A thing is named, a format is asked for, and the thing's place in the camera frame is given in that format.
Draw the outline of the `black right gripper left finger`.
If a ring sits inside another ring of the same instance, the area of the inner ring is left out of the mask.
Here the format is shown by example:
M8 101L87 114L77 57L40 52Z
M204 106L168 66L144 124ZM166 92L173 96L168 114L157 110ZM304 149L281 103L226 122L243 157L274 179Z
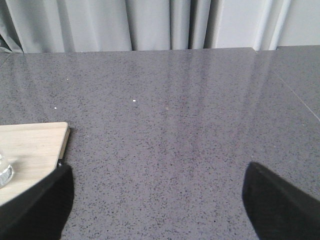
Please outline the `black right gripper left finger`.
M65 164L0 207L0 238L59 240L74 196L72 168Z

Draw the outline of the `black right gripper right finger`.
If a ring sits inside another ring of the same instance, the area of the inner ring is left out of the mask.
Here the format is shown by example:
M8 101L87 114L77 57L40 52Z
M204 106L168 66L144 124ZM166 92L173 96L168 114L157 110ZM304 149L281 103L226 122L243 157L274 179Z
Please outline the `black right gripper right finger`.
M320 202L258 162L244 176L242 201L261 240L318 240Z

